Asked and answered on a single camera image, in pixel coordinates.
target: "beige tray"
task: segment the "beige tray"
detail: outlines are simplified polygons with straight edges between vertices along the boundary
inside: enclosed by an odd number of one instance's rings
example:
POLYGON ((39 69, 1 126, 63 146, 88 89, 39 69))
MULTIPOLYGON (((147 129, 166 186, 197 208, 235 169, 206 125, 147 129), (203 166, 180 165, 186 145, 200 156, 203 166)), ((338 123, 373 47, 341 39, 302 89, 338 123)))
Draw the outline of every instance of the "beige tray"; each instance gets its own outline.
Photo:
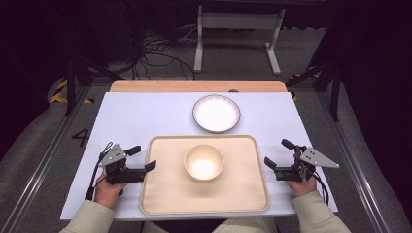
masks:
POLYGON ((239 136, 165 136, 153 138, 148 161, 157 165, 145 177, 140 202, 148 215, 263 211, 269 204, 254 138, 239 136), (186 152, 210 144, 224 157, 222 172, 208 183, 185 169, 186 152))

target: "forearm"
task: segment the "forearm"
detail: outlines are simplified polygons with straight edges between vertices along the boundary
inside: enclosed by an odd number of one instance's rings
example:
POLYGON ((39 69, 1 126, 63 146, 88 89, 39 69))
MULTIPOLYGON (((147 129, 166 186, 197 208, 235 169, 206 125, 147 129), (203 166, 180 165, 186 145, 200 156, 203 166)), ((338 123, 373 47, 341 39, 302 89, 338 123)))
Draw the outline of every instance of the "forearm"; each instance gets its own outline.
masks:
POLYGON ((295 198, 293 203, 299 218, 300 232, 350 232, 317 190, 295 198))
POLYGON ((108 232, 114 217, 113 210, 92 201, 85 201, 60 233, 108 232))

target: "table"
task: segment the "table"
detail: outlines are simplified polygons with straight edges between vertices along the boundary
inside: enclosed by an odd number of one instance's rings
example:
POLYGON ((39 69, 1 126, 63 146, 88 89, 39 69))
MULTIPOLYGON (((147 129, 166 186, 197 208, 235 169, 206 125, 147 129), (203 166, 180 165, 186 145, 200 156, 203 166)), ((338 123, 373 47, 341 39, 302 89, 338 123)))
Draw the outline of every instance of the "table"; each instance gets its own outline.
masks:
MULTIPOLYGON (((238 104, 242 119, 235 128, 224 134, 253 136, 257 140, 261 162, 268 156, 279 166, 292 164, 291 151, 281 145, 283 138, 299 145, 311 146, 294 102, 281 82, 116 81, 111 92, 105 95, 60 218, 71 219, 82 204, 97 156, 110 141, 119 143, 125 149, 141 145, 140 153, 127 158, 128 167, 140 168, 146 162, 148 144, 155 136, 210 135, 198 127, 191 116, 193 104, 210 93, 225 95, 238 104), (243 92, 227 92, 229 89, 243 92)), ((317 171, 323 181, 326 181, 322 169, 318 168, 317 171)), ((131 183, 124 189, 118 202, 115 219, 168 220, 294 215, 291 189, 286 183, 276 181, 273 171, 268 167, 263 166, 263 173, 270 200, 268 208, 262 212, 149 216, 139 207, 142 184, 131 183)), ((329 198, 330 208, 337 212, 332 193, 329 198)))

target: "person's left hand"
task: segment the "person's left hand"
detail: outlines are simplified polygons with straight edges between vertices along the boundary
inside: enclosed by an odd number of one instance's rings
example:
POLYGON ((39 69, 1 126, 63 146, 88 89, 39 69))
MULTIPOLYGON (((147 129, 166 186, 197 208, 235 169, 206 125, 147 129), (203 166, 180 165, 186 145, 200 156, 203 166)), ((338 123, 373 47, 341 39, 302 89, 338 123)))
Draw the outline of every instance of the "person's left hand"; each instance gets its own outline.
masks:
POLYGON ((96 183, 94 201, 113 210, 118 202, 119 193, 127 186, 127 183, 109 184, 103 174, 96 183))

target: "plate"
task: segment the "plate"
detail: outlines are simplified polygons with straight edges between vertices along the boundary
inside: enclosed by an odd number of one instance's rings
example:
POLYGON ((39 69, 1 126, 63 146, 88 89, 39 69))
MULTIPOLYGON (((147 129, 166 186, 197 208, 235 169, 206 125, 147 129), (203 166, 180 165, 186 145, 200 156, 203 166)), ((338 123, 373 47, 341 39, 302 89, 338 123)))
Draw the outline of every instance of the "plate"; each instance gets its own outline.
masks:
POLYGON ((208 95, 196 102, 193 117, 200 127, 213 133, 223 133, 237 124, 240 110, 233 100, 225 96, 208 95))

